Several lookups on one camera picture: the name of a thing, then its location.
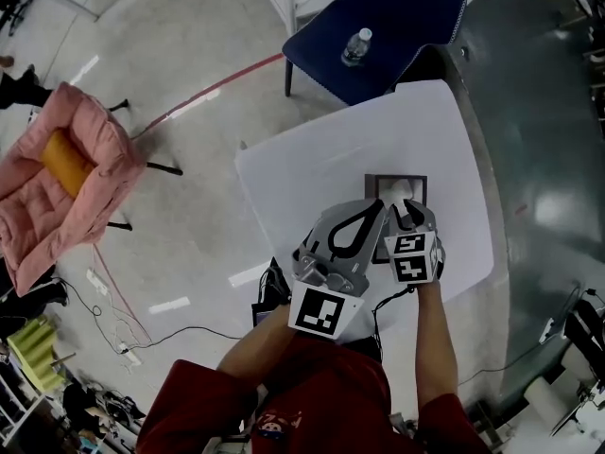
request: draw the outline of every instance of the yellow cushion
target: yellow cushion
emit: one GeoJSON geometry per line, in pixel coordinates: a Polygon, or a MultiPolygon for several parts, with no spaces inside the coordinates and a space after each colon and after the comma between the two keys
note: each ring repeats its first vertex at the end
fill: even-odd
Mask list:
{"type": "Polygon", "coordinates": [[[80,188],[95,169],[63,130],[52,133],[42,152],[41,161],[73,199],[78,196],[80,188]]]}

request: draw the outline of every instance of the chair leg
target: chair leg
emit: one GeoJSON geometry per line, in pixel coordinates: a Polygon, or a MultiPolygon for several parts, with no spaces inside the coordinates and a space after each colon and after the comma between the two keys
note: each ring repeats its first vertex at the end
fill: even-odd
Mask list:
{"type": "Polygon", "coordinates": [[[285,97],[290,97],[290,90],[292,89],[292,68],[294,64],[288,59],[285,60],[285,97]]]}
{"type": "Polygon", "coordinates": [[[147,168],[153,168],[155,170],[165,171],[166,173],[171,173],[172,175],[178,175],[182,177],[182,170],[178,168],[174,168],[172,166],[164,166],[158,165],[157,163],[147,162],[147,168]]]}
{"type": "Polygon", "coordinates": [[[124,99],[120,104],[113,106],[108,111],[111,111],[113,113],[114,111],[121,110],[122,108],[129,108],[129,107],[130,107],[129,101],[127,99],[124,99]]]}
{"type": "Polygon", "coordinates": [[[123,231],[132,232],[132,226],[129,223],[108,222],[107,226],[113,227],[114,229],[122,229],[123,231]]]}

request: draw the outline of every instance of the red shirt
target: red shirt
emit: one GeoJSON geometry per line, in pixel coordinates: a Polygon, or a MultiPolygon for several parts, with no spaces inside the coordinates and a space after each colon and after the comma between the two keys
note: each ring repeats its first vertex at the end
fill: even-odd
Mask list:
{"type": "MultiPolygon", "coordinates": [[[[330,342],[297,337],[265,386],[253,454],[490,452],[452,394],[421,410],[425,445],[395,432],[381,365],[330,342]]],[[[241,380],[179,360],[141,429],[137,453],[200,454],[211,438],[237,433],[256,404],[256,390],[241,380]]]]}

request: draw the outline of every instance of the navy chair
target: navy chair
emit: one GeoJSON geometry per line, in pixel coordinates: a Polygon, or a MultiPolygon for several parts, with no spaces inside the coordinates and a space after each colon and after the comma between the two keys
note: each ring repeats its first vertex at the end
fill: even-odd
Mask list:
{"type": "Polygon", "coordinates": [[[404,74],[425,45],[449,44],[458,30],[466,0],[335,0],[284,44],[285,95],[292,67],[349,105],[382,96],[404,74]],[[362,65],[340,60],[361,28],[372,31],[362,65]]]}

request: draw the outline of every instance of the water bottle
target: water bottle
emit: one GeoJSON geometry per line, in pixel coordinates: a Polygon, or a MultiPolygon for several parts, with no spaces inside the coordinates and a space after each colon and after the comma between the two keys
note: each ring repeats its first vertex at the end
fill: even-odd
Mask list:
{"type": "Polygon", "coordinates": [[[362,28],[356,33],[347,44],[347,48],[342,53],[342,63],[349,67],[359,65],[361,59],[370,50],[370,39],[372,38],[372,31],[369,28],[362,28]]]}

